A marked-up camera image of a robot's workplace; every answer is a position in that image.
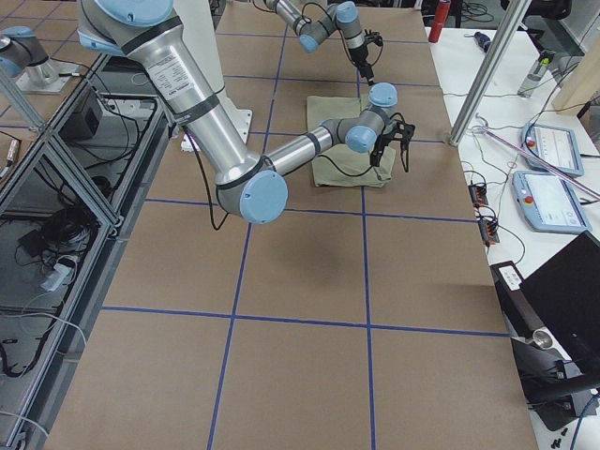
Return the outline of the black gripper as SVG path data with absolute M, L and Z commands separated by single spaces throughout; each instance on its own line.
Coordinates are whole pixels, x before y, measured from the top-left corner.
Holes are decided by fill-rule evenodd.
M 379 138 L 369 154 L 369 165 L 374 171 L 378 181 L 388 181 L 391 177 L 392 162 L 386 155 L 386 145 L 383 138 Z
M 356 48 L 351 48 L 351 61 L 367 84 L 373 85 L 374 73 L 372 65 L 368 61 L 368 46 L 361 45 Z

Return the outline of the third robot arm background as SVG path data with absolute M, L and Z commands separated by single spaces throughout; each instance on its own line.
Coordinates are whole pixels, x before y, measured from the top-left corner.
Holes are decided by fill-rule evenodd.
M 18 25 L 1 31 L 1 69 L 22 92 L 60 94 L 68 82 L 60 76 L 64 65 L 47 54 L 31 28 Z

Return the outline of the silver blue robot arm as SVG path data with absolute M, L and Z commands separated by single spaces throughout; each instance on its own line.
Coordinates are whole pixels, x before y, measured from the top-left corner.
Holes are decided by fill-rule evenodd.
M 174 121 L 214 168 L 219 205 L 250 223 L 268 223 L 283 212 L 285 174 L 342 143 L 357 153 L 379 152 L 399 131 L 393 112 L 396 87 L 374 83 L 368 105 L 357 117 L 324 120 L 276 151 L 259 155 L 246 147 L 189 51 L 172 1 L 81 1 L 78 12 L 81 44 L 143 67 Z
M 308 6 L 315 6 L 322 11 L 321 18 L 316 20 L 310 19 L 306 14 L 306 6 L 298 7 L 294 1 L 252 1 L 252 4 L 260 11 L 277 14 L 291 27 L 306 53 L 316 52 L 327 39 L 338 33 L 348 61 L 369 86 L 375 84 L 373 67 L 379 62 L 380 56 L 374 62 L 369 62 L 368 47 L 373 44 L 382 53 L 383 37 L 378 31 L 363 28 L 358 7 L 353 1 L 327 7 L 308 2 Z

